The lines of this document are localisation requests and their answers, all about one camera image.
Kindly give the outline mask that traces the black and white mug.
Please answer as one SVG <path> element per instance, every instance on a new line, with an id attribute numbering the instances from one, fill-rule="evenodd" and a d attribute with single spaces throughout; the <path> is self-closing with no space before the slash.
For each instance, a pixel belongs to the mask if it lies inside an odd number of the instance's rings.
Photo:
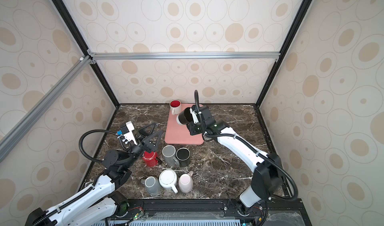
<path id="1" fill-rule="evenodd" d="M 193 115 L 191 113 L 191 108 L 187 107 L 185 108 L 180 114 L 177 116 L 177 123 L 179 125 L 187 125 L 191 122 L 193 122 Z"/>

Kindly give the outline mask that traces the white mug red inside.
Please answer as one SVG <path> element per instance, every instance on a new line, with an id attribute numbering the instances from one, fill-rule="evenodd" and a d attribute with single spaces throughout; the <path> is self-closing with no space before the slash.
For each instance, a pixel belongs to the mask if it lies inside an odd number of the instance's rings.
<path id="1" fill-rule="evenodd" d="M 172 115 L 178 115 L 182 112 L 182 103 L 179 100 L 170 102 L 170 112 Z"/>

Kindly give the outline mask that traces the black mug white rim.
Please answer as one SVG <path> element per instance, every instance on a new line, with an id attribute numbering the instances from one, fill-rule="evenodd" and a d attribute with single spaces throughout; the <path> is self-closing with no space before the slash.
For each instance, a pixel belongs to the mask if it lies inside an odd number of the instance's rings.
<path id="1" fill-rule="evenodd" d="M 187 167 L 191 162 L 191 152 L 187 148 L 180 148 L 176 152 L 176 158 L 179 161 L 180 167 Z"/>

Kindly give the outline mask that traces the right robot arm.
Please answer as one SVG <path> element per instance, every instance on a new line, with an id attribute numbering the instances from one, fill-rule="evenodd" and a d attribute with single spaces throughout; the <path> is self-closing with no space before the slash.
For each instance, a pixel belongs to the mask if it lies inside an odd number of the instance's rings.
<path id="1" fill-rule="evenodd" d="M 186 125 L 190 135 L 201 134 L 212 139 L 236 154 L 253 173 L 251 185 L 239 196 L 241 204 L 250 208 L 261 201 L 267 201 L 284 183 L 281 159 L 276 154 L 259 150 L 240 137 L 223 121 L 216 121 L 209 107 L 192 105 L 178 116 L 178 123 Z"/>

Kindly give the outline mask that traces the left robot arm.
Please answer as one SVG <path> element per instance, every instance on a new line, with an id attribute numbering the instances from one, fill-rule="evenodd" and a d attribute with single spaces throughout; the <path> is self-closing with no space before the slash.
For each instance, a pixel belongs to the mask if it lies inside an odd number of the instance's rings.
<path id="1" fill-rule="evenodd" d="M 124 185 L 132 172 L 130 167 L 144 153 L 156 152 L 163 135 L 156 131 L 157 123 L 148 124 L 138 130 L 132 122 L 127 122 L 114 135 L 122 145 L 120 150 L 109 150 L 104 159 L 99 160 L 86 153 L 84 139 L 101 129 L 85 132 L 79 139 L 80 152 L 88 160 L 104 166 L 104 171 L 87 187 L 67 200 L 47 210 L 38 208 L 29 214 L 27 226 L 85 226 L 110 216 L 124 216 L 127 212 L 126 198 L 117 190 Z"/>

